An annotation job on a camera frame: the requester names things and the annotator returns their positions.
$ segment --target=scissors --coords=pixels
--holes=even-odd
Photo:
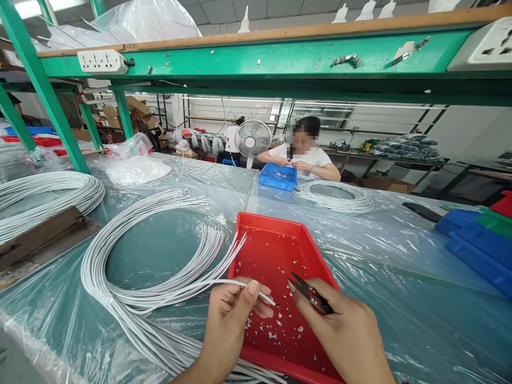
[[[322,315],[334,313],[331,306],[312,286],[297,274],[290,271],[298,283],[290,279],[295,289],[299,291]]]

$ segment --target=person in background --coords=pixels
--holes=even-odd
[[[315,116],[303,117],[293,130],[293,158],[288,160],[289,145],[281,144],[258,155],[262,163],[273,163],[279,166],[292,165],[299,176],[340,181],[340,171],[334,166],[322,148],[315,146],[320,134],[320,119]]]
[[[247,277],[245,288],[234,284],[215,287],[210,294],[206,332],[199,358],[172,384],[221,384],[235,367],[249,313],[273,317],[273,310],[259,297],[270,289]],[[332,364],[347,384],[396,384],[389,367],[377,319],[364,303],[320,279],[307,280],[334,310],[320,315],[290,283],[293,301],[324,347]]]
[[[20,116],[23,118],[23,112],[21,111],[21,100],[18,99],[16,96],[13,96],[11,92],[8,92],[7,96],[9,96],[9,99],[11,99],[11,102],[14,104],[14,107],[16,108]],[[1,111],[0,118],[5,118],[4,114]]]
[[[240,157],[242,156],[238,148],[235,145],[235,133],[238,127],[245,121],[245,117],[242,116],[238,118],[235,122],[235,125],[228,127],[226,129],[226,134],[224,135],[224,143],[226,144],[226,148],[224,149],[224,158],[238,160],[238,164],[240,165]]]

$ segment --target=fingernail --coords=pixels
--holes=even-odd
[[[247,288],[249,288],[248,291],[252,296],[258,292],[258,285],[259,283],[256,280],[251,280],[247,285]]]

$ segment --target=electric fan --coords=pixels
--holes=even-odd
[[[268,150],[272,134],[270,128],[259,120],[246,120],[236,130],[235,145],[247,156],[247,169],[252,167],[255,157]]]

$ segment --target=hand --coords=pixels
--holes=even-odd
[[[303,161],[296,161],[292,163],[292,167],[294,167],[297,171],[308,171],[311,172],[313,170],[313,166]]]
[[[203,349],[197,365],[208,372],[208,382],[215,384],[224,383],[240,357],[249,313],[254,309],[262,318],[274,315],[259,297],[259,292],[270,294],[268,287],[247,277],[236,280],[247,283],[247,287],[222,284],[210,294]]]
[[[329,302],[334,313],[320,315],[289,284],[293,301],[347,384],[395,384],[373,311],[320,279],[307,282]]]
[[[272,159],[272,162],[279,166],[287,166],[290,164],[288,159],[285,159],[284,157],[275,157]]]

